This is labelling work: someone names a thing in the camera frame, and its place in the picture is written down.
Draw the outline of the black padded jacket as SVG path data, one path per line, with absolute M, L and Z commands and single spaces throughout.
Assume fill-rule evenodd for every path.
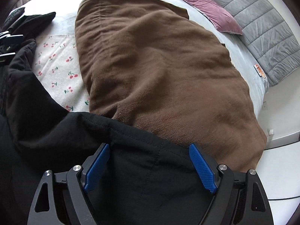
M 1 67 L 1 224 L 226 224 L 227 178 L 211 193 L 200 152 L 56 103 L 31 70 L 55 13 L 22 17 Z

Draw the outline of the black quilted garment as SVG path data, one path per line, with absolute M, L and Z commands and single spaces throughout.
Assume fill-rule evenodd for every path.
M 4 21 L 1 30 L 6 31 L 17 19 L 19 19 L 24 14 L 24 11 L 25 7 L 20 7 L 12 11 L 11 14 Z

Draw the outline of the light grey bed sheet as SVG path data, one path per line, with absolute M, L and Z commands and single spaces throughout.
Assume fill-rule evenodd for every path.
M 47 14 L 55 12 L 52 23 L 37 37 L 48 35 L 75 34 L 75 19 L 82 0 L 21 0 L 18 6 L 25 7 L 25 15 Z M 162 0 L 188 11 L 189 18 L 208 29 L 217 36 L 229 51 L 232 64 L 240 72 L 250 88 L 250 97 L 253 102 L 254 112 L 259 114 L 266 92 L 267 81 L 262 79 L 254 68 L 257 60 L 241 42 L 238 36 L 218 32 L 209 20 L 198 10 L 185 3 L 183 0 Z

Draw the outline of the orange white small box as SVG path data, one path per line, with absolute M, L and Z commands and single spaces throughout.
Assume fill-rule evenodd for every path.
M 263 79 L 266 78 L 266 75 L 265 75 L 263 69 L 260 67 L 259 64 L 255 64 L 254 68 L 255 68 L 255 70 L 257 71 L 257 73 L 259 74 L 260 77 L 262 77 Z

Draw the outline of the brown fleece blanket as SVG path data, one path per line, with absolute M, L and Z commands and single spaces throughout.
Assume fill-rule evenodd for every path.
M 161 0 L 83 0 L 75 21 L 89 111 L 187 147 L 235 171 L 266 146 L 248 84 L 227 48 Z

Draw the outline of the grey quilted headboard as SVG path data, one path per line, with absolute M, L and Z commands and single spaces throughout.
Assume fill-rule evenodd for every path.
M 268 0 L 214 0 L 242 30 L 241 41 L 259 62 L 270 86 L 299 68 L 299 43 Z

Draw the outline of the pink velvet pillow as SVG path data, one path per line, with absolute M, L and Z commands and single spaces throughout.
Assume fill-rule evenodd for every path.
M 184 0 L 190 6 L 199 10 L 214 25 L 217 31 L 234 35 L 242 35 L 242 28 L 224 8 L 214 0 Z

